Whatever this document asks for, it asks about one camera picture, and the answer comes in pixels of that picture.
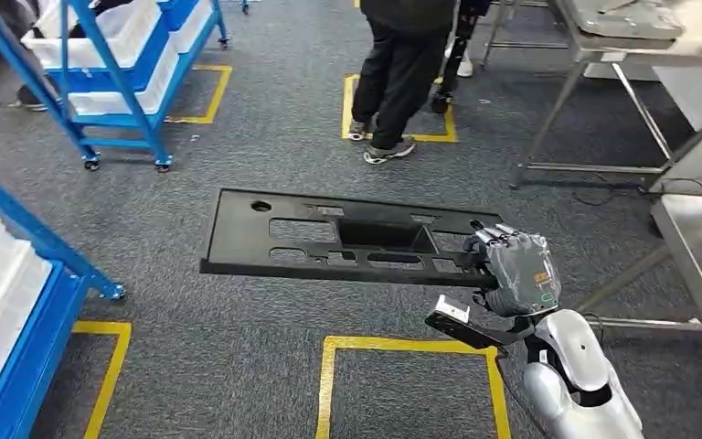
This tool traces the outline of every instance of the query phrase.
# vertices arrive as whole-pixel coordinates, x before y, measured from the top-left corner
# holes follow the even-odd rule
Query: blue shelf rack
[[[125,290],[0,188],[0,216],[52,263],[47,283],[0,374],[0,439],[28,438],[89,288],[101,298]]]
[[[39,98],[42,103],[47,106],[48,113],[60,125],[66,135],[71,139],[71,142],[80,151],[82,160],[84,160],[85,168],[90,171],[95,171],[100,165],[100,153],[95,146],[119,147],[127,149],[147,149],[154,154],[154,165],[159,172],[166,172],[174,163],[172,155],[165,151],[162,139],[159,136],[159,130],[165,119],[165,115],[170,108],[171,102],[176,96],[176,91],[179,85],[184,80],[187,72],[190,70],[192,62],[205,46],[214,26],[219,28],[220,38],[219,43],[223,49],[227,48],[228,34],[225,28],[224,17],[222,10],[219,7],[218,0],[199,0],[210,1],[212,5],[212,13],[209,16],[203,31],[200,32],[192,49],[180,56],[178,66],[175,69],[170,85],[163,98],[160,110],[156,114],[145,114],[141,105],[135,97],[133,89],[130,87],[125,74],[117,64],[111,49],[106,44],[106,39],[103,37],[101,30],[95,22],[95,17],[88,9],[88,0],[63,0],[61,6],[61,28],[67,23],[68,9],[67,6],[73,7],[74,12],[79,18],[80,25],[84,29],[87,38],[101,55],[101,59],[106,66],[106,69],[111,73],[112,80],[116,85],[117,92],[121,93],[125,102],[128,105],[130,114],[107,114],[103,116],[78,116],[72,115],[69,107],[68,99],[68,84],[62,80],[59,84],[60,97],[58,101],[55,95],[50,91],[43,81],[43,74],[36,70],[34,63],[31,63],[26,58],[26,50],[20,46],[16,38],[6,27],[4,20],[0,17],[0,52],[9,64],[17,71],[20,78],[27,87]],[[63,35],[61,39],[61,51],[63,53],[64,71],[68,71],[68,36]],[[143,139],[117,139],[117,138],[94,138],[88,137],[84,133],[84,128],[87,126],[102,126],[112,129],[136,129]]]

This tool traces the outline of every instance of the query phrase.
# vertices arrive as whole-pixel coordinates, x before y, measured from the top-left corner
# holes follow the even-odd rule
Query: black cable
[[[542,434],[542,437],[548,439],[550,436],[548,435],[548,432],[545,431],[545,429],[542,427],[542,424],[539,423],[537,418],[534,416],[534,414],[529,410],[528,406],[521,401],[520,397],[518,397],[518,394],[516,391],[513,391],[513,389],[510,387],[510,384],[507,382],[507,379],[505,379],[505,373],[502,371],[502,364],[500,363],[501,359],[509,359],[510,354],[507,352],[507,349],[503,347],[499,347],[499,355],[497,355],[494,358],[494,362],[496,363],[496,370],[499,371],[499,377],[502,379],[502,383],[505,385],[505,389],[507,390],[507,393],[512,395],[513,399],[516,400],[516,403],[518,406],[520,406],[521,409],[526,413],[526,417],[528,417],[528,420],[531,421],[532,424],[539,430],[539,432]]]
[[[604,206],[605,204],[607,204],[610,201],[612,201],[613,199],[615,199],[617,194],[615,193],[615,187],[609,181],[607,181],[606,178],[602,177],[600,174],[594,174],[594,176],[597,177],[602,182],[606,183],[607,185],[610,185],[610,187],[607,189],[607,190],[609,190],[609,195],[607,196],[607,198],[605,198],[601,201],[588,201],[586,199],[582,199],[582,198],[578,197],[576,190],[573,190],[571,192],[571,196],[582,204],[597,208],[600,206]]]
[[[597,322],[599,322],[599,346],[601,347],[601,350],[604,350],[604,324],[601,322],[601,317],[597,316],[594,313],[582,313],[584,316],[591,316],[596,319]]]

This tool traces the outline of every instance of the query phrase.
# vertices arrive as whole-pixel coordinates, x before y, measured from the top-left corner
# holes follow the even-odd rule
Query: sneaker
[[[451,57],[451,52],[453,51],[453,42],[448,45],[445,49],[445,58]],[[464,50],[464,55],[462,56],[462,62],[459,64],[459,69],[456,70],[456,74],[462,78],[469,78],[473,75],[473,65],[469,56],[470,52],[470,42],[467,41],[467,49]]]
[[[416,149],[416,141],[410,136],[402,136],[402,141],[391,149],[379,149],[368,145],[362,156],[370,165],[380,165],[392,158],[404,157],[412,153],[414,149]]]
[[[357,122],[352,120],[348,127],[348,138],[354,142],[361,142],[367,138],[370,132],[370,122]]]
[[[44,112],[47,110],[47,105],[34,96],[34,93],[25,84],[17,91],[17,102],[21,107],[31,112]]]

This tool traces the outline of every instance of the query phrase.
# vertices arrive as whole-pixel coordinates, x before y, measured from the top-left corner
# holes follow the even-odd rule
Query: yellow tape square
[[[170,123],[213,123],[214,117],[217,115],[217,110],[222,104],[222,97],[225,95],[225,89],[228,87],[228,80],[232,73],[230,66],[213,66],[207,64],[197,64],[192,66],[192,70],[218,71],[219,83],[211,96],[211,102],[208,103],[206,114],[203,116],[167,116],[166,122]]]
[[[101,391],[98,392],[98,399],[92,408],[92,414],[85,430],[84,439],[96,439],[101,433],[103,418],[109,409],[109,402],[114,394],[114,386],[120,377],[122,364],[125,361],[125,354],[131,342],[131,324],[123,322],[91,322],[80,320],[74,324],[71,330],[74,334],[93,334],[97,336],[117,336],[114,344],[112,359],[109,361],[109,368],[103,377]]]
[[[315,439],[329,439],[332,411],[332,388],[335,383],[335,353],[338,349],[376,349],[411,352],[438,352],[450,354],[485,355],[488,367],[488,382],[491,389],[491,403],[494,406],[496,437],[510,439],[510,424],[507,420],[505,389],[499,369],[496,368],[497,349],[471,348],[458,341],[443,340],[400,340],[381,337],[337,337],[324,339],[322,350],[322,371],[319,381],[319,414]]]
[[[354,104],[354,83],[359,80],[358,74],[346,75],[343,86],[343,118],[340,126],[340,137],[348,138],[348,126],[351,125],[351,107]],[[435,84],[439,84],[442,78],[435,80]],[[453,106],[448,105],[448,111],[444,114],[445,118],[445,134],[411,134],[419,142],[442,142],[455,144],[458,142],[456,138],[456,125],[453,122]]]

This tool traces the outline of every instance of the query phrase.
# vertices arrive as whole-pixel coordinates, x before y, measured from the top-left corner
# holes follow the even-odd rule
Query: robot
[[[547,240],[505,224],[475,226],[467,252],[487,258],[499,288],[474,294],[487,311],[515,319],[509,330],[482,327],[472,309],[441,295],[426,323],[473,348],[523,341],[524,388],[558,439],[638,439],[642,421],[588,321],[558,306],[561,283]]]

